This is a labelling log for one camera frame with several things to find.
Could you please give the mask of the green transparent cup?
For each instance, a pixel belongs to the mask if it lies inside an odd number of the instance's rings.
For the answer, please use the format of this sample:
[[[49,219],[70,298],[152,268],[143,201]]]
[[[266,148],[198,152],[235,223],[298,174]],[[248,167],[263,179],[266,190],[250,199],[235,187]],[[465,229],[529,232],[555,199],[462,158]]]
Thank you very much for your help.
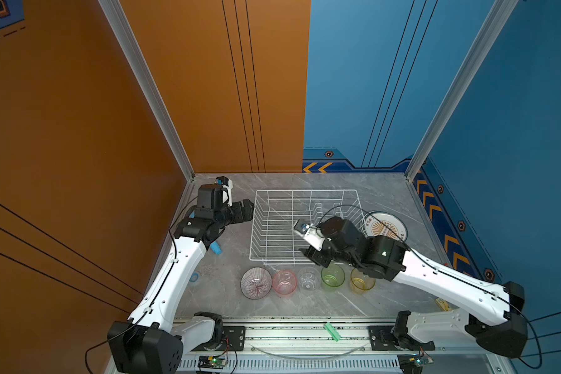
[[[325,291],[336,291],[345,282],[345,272],[336,263],[331,263],[328,267],[322,268],[320,274],[322,287]]]

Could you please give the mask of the clear transparent cup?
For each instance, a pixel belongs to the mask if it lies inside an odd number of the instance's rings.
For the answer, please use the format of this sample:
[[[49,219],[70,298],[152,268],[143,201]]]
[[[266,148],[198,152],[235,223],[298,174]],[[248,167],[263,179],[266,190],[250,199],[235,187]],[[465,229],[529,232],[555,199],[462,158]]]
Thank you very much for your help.
[[[297,274],[299,288],[302,291],[315,291],[320,288],[320,272],[314,266],[305,266]]]

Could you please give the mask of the yellow transparent cup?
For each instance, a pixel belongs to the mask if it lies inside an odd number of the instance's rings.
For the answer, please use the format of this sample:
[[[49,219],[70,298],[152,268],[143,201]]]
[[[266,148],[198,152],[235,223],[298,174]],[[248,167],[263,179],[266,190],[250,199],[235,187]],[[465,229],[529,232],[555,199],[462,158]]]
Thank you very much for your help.
[[[364,295],[372,290],[376,285],[376,279],[363,274],[358,269],[353,269],[350,273],[350,290],[356,295]]]

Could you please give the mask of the pink transparent cup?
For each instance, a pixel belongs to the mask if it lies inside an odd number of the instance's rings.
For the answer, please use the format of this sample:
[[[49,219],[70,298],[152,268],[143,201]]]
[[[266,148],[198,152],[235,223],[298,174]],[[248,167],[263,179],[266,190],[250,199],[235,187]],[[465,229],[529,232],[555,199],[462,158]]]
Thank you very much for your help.
[[[273,289],[280,297],[288,297],[292,295],[297,286],[297,277],[291,271],[278,271],[273,276]]]

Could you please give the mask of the clear upside-down glass bowl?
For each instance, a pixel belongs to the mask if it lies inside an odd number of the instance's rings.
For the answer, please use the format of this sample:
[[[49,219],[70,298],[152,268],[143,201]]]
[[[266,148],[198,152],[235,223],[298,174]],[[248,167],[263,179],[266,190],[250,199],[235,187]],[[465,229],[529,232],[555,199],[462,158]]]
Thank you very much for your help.
[[[240,286],[246,298],[250,300],[263,299],[272,288],[272,276],[265,268],[253,267],[244,273]]]

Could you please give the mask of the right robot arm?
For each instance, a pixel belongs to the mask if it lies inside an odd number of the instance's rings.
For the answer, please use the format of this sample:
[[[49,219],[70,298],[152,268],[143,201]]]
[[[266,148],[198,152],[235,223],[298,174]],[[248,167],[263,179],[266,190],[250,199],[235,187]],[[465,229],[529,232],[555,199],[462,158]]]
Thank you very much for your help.
[[[318,266],[347,263],[364,275],[420,289],[454,305],[450,312],[398,313],[392,330],[402,350],[431,351],[439,343],[476,343],[518,358],[528,342],[522,314],[524,288],[514,282],[487,283],[444,266],[388,236],[369,237],[349,220],[333,216],[318,226],[299,220],[294,233],[308,243],[302,253]]]

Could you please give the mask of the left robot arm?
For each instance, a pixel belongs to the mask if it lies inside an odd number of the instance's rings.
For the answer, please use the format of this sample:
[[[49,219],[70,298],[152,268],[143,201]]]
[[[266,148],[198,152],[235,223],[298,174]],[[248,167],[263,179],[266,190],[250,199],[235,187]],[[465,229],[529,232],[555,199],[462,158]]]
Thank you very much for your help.
[[[254,204],[233,201],[232,181],[219,177],[201,185],[196,206],[171,232],[168,257],[140,304],[125,322],[112,324],[107,343],[116,369],[122,373],[174,373],[182,356],[223,340],[222,318],[196,313],[179,330],[176,310],[196,266],[227,226],[252,221]]]

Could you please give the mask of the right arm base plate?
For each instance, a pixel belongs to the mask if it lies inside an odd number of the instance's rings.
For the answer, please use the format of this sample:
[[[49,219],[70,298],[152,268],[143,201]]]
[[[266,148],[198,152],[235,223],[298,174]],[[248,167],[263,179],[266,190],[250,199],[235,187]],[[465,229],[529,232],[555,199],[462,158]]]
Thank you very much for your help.
[[[373,351],[434,351],[436,346],[433,341],[422,343],[410,337],[405,332],[394,332],[391,326],[368,327],[369,343]]]

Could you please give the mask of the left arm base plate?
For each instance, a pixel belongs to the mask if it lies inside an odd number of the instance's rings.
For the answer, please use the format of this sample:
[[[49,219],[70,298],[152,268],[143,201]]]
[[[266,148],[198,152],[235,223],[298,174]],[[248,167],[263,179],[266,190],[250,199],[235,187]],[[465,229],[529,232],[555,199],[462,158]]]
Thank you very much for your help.
[[[232,352],[242,352],[245,347],[245,342],[245,326],[225,326],[223,327],[222,338],[214,343],[204,344],[204,350],[222,352],[227,349],[227,343],[229,343]]]

